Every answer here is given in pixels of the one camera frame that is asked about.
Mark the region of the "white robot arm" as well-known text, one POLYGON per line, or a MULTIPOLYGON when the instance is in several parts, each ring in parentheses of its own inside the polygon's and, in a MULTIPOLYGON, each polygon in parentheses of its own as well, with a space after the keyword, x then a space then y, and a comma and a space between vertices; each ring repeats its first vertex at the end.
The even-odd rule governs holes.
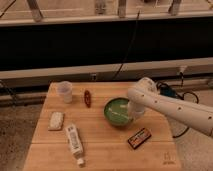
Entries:
POLYGON ((130 110, 151 108, 213 138, 213 107, 160 95, 148 77, 129 87, 127 97, 130 110))

